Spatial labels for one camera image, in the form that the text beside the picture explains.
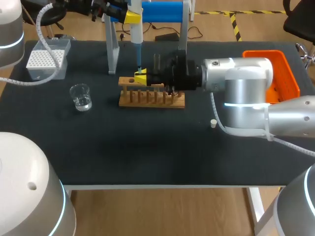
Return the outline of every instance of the wooden test tube rack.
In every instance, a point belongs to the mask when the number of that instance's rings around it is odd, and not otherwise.
[[[130,87],[146,87],[135,82],[133,77],[120,77],[118,85],[123,87],[119,99],[120,107],[185,108],[184,92],[168,95],[166,91],[128,90]],[[152,85],[151,87],[157,90],[163,89],[164,85]]]

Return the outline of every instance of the small white bottle cap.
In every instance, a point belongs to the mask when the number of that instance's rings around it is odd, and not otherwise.
[[[216,127],[216,125],[217,125],[217,120],[216,119],[212,119],[211,121],[210,121],[210,125],[211,125],[211,128],[215,128]]]

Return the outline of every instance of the black table mat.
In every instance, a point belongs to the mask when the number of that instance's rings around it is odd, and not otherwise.
[[[26,44],[25,57],[12,79],[29,81],[26,61],[35,42]],[[165,55],[176,42],[143,43],[143,67],[152,66],[154,53]],[[273,42],[188,43],[188,58],[241,57],[244,50],[284,52],[301,95],[314,88],[294,44]],[[239,138],[210,128],[214,118],[208,93],[186,92],[183,110],[120,108],[119,76],[132,76],[135,49],[120,43],[116,75],[108,75],[106,43],[72,41],[66,79],[37,87],[7,85],[0,98],[0,131],[33,140],[46,154],[63,184],[193,184],[285,185],[315,162],[312,157],[259,138]],[[75,111],[72,85],[91,89],[93,107]],[[223,93],[215,95],[219,116]],[[314,140],[286,138],[312,149]]]

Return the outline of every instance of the orange basket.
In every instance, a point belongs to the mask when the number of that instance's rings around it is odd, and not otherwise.
[[[267,58],[271,61],[274,78],[266,91],[266,102],[275,104],[300,96],[300,88],[283,52],[279,50],[244,51],[244,58]]]

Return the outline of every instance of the black cable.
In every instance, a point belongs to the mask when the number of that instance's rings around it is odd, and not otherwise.
[[[181,35],[181,34],[180,34],[176,29],[174,29],[173,27],[160,27],[160,28],[157,28],[157,27],[154,26],[151,22],[150,22],[149,27],[148,27],[143,33],[146,33],[146,32],[150,29],[151,26],[152,26],[152,28],[153,28],[154,30],[170,29],[170,30],[174,30],[178,35]],[[192,26],[192,27],[190,27],[190,28],[187,30],[187,33],[188,33],[192,28],[196,28],[196,29],[198,30],[198,33],[200,34],[200,36],[197,36],[197,37],[188,37],[189,39],[196,39],[196,38],[202,38],[202,37],[203,37],[203,34],[201,33],[200,29],[199,29],[197,26]],[[116,32],[124,32],[125,34],[130,35],[130,33],[128,33],[128,32],[130,32],[130,31],[124,29],[124,24],[122,24],[122,29],[123,29],[123,30],[118,30],[118,31],[116,31]]]
[[[145,31],[143,31],[143,33],[148,32],[148,30],[151,28],[152,23],[151,23],[151,22],[149,22],[149,23],[150,23],[149,27],[148,27]],[[124,32],[125,34],[130,35],[130,33],[128,33],[128,32],[130,32],[130,31],[124,29],[124,24],[122,24],[122,29],[123,29],[123,30],[117,30],[116,32]]]
[[[176,29],[174,29],[173,27],[160,27],[157,28],[156,26],[152,25],[152,28],[154,30],[161,30],[161,29],[170,29],[170,30],[174,30],[178,35],[181,35]],[[187,30],[187,33],[189,32],[189,30],[191,30],[192,28],[196,28],[198,30],[198,33],[200,34],[200,36],[197,37],[188,37],[189,39],[195,39],[195,38],[202,38],[203,34],[200,32],[199,28],[197,26],[192,26]]]

